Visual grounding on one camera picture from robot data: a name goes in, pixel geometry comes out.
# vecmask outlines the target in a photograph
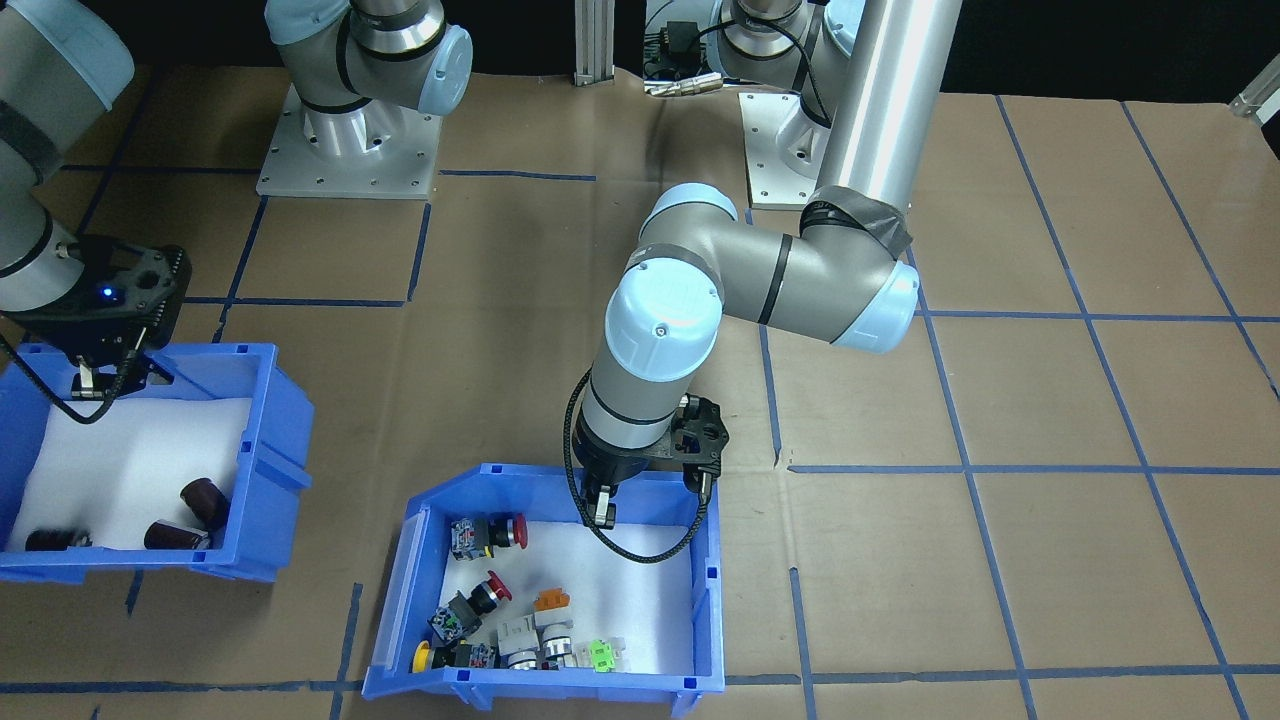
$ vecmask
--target foam liner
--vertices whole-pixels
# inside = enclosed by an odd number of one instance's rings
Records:
[[[81,414],[97,406],[70,405]],[[251,405],[122,398],[92,425],[51,410],[5,550],[22,552],[36,529],[87,529],[95,547],[142,550],[156,520],[201,528],[178,493],[210,478],[232,496]]]
[[[687,528],[620,524],[609,538],[640,555],[657,555],[676,544]],[[512,601],[484,616],[472,643],[497,644],[495,628],[503,620],[529,615],[534,598],[548,588],[564,588],[573,618],[577,650],[594,639],[626,641],[628,673],[690,675],[694,673],[692,606],[689,583],[689,548],[654,565],[631,562],[613,553],[589,529],[570,523],[529,523],[529,548],[503,547],[494,557],[453,560],[444,569],[440,605],[453,593],[471,592],[488,579],[502,578]],[[681,618],[686,621],[673,621]]]

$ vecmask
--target metal cylinder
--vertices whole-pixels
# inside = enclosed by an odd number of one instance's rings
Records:
[[[408,13],[417,6],[419,0],[352,0],[351,4],[366,15],[387,18]]]
[[[737,0],[749,15],[776,20],[796,12],[803,0]]]
[[[961,0],[869,0],[818,173],[905,213]]]

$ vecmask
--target green connector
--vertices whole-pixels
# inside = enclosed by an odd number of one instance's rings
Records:
[[[591,641],[591,665],[596,673],[612,673],[617,666],[613,646],[604,641]]]

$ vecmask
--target plastic bin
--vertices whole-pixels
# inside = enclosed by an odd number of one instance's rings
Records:
[[[643,473],[622,486],[617,502],[620,525],[687,527],[698,507],[698,498],[685,489],[684,480],[677,473]],[[534,524],[539,521],[573,525],[581,530],[581,536],[573,536],[575,542],[600,544],[586,528],[581,527],[577,510],[566,488],[562,468],[481,465],[413,497],[404,512],[378,639],[371,665],[365,675],[364,697],[376,698],[421,691],[456,694],[480,710],[492,710],[494,698],[498,697],[667,702],[671,703],[671,715],[680,717],[692,710],[704,693],[724,692],[719,510],[714,498],[689,550],[666,561],[676,565],[664,571],[676,571],[677,578],[687,578],[690,589],[689,606],[663,619],[664,623],[671,623],[671,628],[677,628],[680,632],[676,634],[687,638],[692,646],[689,648],[691,652],[687,673],[595,673],[589,667],[561,670],[440,667],[410,673],[415,648],[430,634],[428,618],[439,605],[442,589],[448,593],[454,589],[466,593],[470,589],[443,588],[447,568],[457,562],[449,553],[449,524],[461,516],[493,516],[504,512],[524,512],[530,521],[530,537],[527,550],[500,548],[503,559],[511,557],[511,553],[521,557],[520,553],[544,552],[556,559],[552,560],[553,564],[571,562],[567,557],[557,559],[556,547],[538,547]],[[616,560],[620,564],[628,564],[621,557]],[[598,584],[622,582],[617,577],[620,569],[625,568],[602,564]],[[512,585],[511,578],[504,579],[517,594],[516,601],[521,601],[521,589]],[[558,584],[554,582],[554,573],[547,579],[552,584]],[[566,591],[575,596],[584,591],[590,592],[590,588],[566,587]],[[658,598],[640,596],[636,601],[657,603]],[[575,638],[576,642],[580,642],[580,638]],[[660,637],[627,638],[628,648],[646,642],[660,642]]]
[[[61,352],[26,345],[20,355],[56,392],[70,388],[76,369]],[[188,568],[221,578],[273,582],[276,570],[289,564],[298,495],[311,487],[303,465],[315,409],[275,366],[275,346],[172,345],[151,357],[173,374],[173,384],[151,383],[129,397],[252,398],[236,459],[227,527],[214,533],[212,547],[204,551],[76,547],[0,552],[0,579],[82,583],[88,570]],[[9,366],[0,375],[0,541],[13,530],[50,410],[49,401],[18,368]]]

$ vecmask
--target metal mounting plate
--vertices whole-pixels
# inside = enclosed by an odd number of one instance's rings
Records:
[[[291,86],[257,178],[257,193],[426,200],[435,174],[442,119],[404,108],[401,111],[406,114],[404,133],[388,137],[370,156],[337,161],[317,154],[303,136],[302,101]]]
[[[758,210],[803,210],[815,182],[782,161],[777,137],[782,122],[800,100],[788,94],[744,92],[742,137],[746,141],[746,177],[751,208]]]

